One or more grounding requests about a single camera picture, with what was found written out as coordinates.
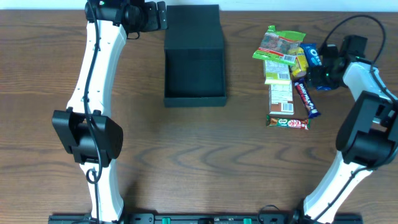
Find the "brown and white carton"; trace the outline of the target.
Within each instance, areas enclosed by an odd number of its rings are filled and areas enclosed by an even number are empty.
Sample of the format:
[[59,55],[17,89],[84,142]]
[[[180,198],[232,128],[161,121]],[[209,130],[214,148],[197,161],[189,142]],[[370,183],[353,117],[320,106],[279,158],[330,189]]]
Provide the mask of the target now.
[[294,114],[292,84],[269,86],[269,113],[280,115]]

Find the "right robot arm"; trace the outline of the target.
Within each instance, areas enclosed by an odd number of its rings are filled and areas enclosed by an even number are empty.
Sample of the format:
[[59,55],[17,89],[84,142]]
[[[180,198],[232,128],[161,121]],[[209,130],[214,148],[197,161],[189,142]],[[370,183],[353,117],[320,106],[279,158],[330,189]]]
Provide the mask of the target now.
[[336,138],[334,161],[302,202],[298,223],[333,223],[354,188],[397,154],[397,98],[386,88],[374,62],[364,55],[367,38],[348,35],[342,46],[323,44],[322,63],[310,68],[310,87],[346,87],[355,103]]

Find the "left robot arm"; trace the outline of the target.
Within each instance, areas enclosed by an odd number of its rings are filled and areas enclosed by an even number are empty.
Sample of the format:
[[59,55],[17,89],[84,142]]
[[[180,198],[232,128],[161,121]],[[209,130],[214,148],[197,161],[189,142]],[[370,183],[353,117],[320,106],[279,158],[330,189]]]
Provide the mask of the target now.
[[166,30],[166,4],[87,1],[85,17],[86,47],[78,81],[65,110],[53,112],[52,126],[85,175],[92,210],[51,215],[49,223],[127,223],[117,175],[123,129],[111,118],[111,94],[129,34]]

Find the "blue Oreo cookie pack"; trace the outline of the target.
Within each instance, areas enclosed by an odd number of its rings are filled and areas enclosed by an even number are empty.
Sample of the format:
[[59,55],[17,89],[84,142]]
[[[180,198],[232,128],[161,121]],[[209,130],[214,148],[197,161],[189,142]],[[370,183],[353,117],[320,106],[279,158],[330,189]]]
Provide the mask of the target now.
[[307,84],[310,87],[314,87],[318,91],[331,90],[331,87],[321,80],[322,62],[316,48],[317,45],[315,43],[311,44],[301,43],[300,46],[304,51],[308,63]]

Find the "green snack mix bag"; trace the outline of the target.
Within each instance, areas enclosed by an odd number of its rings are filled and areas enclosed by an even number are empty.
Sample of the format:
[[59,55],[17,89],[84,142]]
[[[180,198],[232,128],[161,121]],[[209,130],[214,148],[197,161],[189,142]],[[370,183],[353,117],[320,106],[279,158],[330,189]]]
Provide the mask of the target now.
[[277,30],[275,26],[268,26],[261,40],[260,46],[252,57],[258,60],[295,65],[295,51],[300,47],[306,33],[292,30]]

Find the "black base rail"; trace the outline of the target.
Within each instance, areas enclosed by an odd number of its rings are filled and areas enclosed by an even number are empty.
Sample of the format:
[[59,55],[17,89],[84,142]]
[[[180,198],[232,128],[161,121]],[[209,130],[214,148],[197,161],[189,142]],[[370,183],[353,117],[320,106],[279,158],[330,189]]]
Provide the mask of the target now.
[[[67,223],[96,223],[90,215],[51,215],[49,224]],[[124,224],[284,224],[284,223],[313,223],[310,221],[290,221],[288,213],[274,212],[258,215],[154,215],[153,213],[132,213],[119,221],[100,223],[124,223]],[[342,214],[337,215],[332,223],[337,224],[363,224],[361,215]]]

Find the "purple Dairy Milk bar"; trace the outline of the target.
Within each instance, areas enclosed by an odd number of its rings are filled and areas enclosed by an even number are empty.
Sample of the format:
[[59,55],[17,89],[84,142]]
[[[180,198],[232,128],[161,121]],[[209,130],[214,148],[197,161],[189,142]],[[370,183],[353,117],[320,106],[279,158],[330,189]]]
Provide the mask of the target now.
[[299,78],[298,80],[294,81],[294,87],[302,100],[302,103],[307,110],[309,118],[315,118],[320,116],[321,113],[317,110],[311,96],[309,95],[309,91],[305,85],[305,80],[303,78]]

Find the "light green carton box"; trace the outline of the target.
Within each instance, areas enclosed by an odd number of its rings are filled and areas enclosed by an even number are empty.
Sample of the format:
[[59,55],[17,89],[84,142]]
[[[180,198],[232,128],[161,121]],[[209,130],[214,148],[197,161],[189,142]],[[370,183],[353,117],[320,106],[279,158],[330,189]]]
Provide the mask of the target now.
[[266,85],[289,85],[291,83],[289,66],[284,63],[263,61]]

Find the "green red KitKat bar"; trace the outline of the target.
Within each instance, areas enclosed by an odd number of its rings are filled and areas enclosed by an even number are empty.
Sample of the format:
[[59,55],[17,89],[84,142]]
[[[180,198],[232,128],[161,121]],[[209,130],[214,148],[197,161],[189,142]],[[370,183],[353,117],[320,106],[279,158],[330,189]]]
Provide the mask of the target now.
[[266,126],[309,130],[310,119],[277,118],[267,115]]

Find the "black gift box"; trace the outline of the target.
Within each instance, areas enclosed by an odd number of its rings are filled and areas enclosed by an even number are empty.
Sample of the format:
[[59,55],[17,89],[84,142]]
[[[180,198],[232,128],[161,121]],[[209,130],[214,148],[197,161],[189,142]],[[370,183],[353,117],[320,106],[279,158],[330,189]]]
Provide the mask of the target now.
[[224,106],[224,35],[219,5],[168,6],[167,19],[164,106]]

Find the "yellow plastic jar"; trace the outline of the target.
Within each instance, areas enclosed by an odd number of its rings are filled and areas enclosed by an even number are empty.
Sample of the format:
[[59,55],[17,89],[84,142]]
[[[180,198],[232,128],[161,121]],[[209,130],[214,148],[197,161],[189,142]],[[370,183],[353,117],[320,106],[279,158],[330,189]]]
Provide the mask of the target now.
[[307,74],[309,65],[303,48],[291,49],[289,53],[295,56],[295,65],[290,67],[292,76],[295,78],[304,77]]

